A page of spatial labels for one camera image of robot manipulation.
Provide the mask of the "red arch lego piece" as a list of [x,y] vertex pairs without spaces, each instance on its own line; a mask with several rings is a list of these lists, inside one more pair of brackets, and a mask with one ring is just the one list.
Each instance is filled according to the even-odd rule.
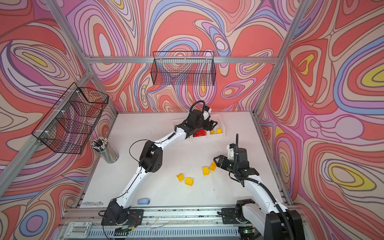
[[205,137],[207,135],[207,132],[206,130],[204,129],[201,129],[201,130],[198,130],[194,133],[193,137],[194,138],[199,138],[199,137]]

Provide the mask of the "yellow long lego brick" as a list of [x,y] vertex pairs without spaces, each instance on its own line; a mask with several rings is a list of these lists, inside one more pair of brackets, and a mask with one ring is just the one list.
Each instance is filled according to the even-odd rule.
[[209,167],[209,169],[210,169],[211,171],[215,171],[216,167],[217,167],[216,163],[215,163],[215,162],[212,162],[212,164],[211,164],[211,166]]

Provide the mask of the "yellow lego brick front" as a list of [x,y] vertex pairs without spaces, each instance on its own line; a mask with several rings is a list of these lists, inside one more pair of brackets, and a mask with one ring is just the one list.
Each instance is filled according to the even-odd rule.
[[193,180],[192,178],[186,178],[186,179],[185,179],[185,184],[186,184],[187,186],[192,186],[193,183],[194,183],[194,180]]

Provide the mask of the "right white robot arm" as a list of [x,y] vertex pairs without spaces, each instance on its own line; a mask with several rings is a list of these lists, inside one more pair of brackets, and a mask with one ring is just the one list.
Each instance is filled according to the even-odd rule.
[[227,151],[226,156],[215,157],[214,163],[252,196],[237,201],[235,220],[252,224],[265,240],[304,240],[302,217],[277,200],[265,186],[258,171],[250,167],[247,150],[239,148],[238,144],[230,144]]

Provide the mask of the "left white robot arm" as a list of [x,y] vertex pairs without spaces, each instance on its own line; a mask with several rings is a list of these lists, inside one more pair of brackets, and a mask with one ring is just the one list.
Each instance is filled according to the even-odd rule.
[[163,164],[164,151],[176,143],[188,139],[200,130],[212,131],[218,122],[211,120],[211,108],[205,101],[195,102],[189,110],[188,117],[176,125],[174,131],[157,140],[147,140],[139,158],[139,166],[122,193],[112,199],[104,211],[102,226],[126,225],[139,188],[145,180],[157,172]]

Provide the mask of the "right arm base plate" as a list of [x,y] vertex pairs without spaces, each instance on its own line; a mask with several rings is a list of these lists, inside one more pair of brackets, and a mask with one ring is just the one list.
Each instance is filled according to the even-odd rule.
[[225,225],[243,223],[242,211],[238,208],[222,208],[218,215],[222,217]]

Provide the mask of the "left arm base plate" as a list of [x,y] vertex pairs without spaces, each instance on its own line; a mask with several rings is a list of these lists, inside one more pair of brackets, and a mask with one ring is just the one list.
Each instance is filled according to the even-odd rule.
[[102,226],[128,226],[137,227],[142,224],[144,210],[143,209],[128,209],[123,210],[114,217],[109,210],[102,210],[98,213],[102,217]]

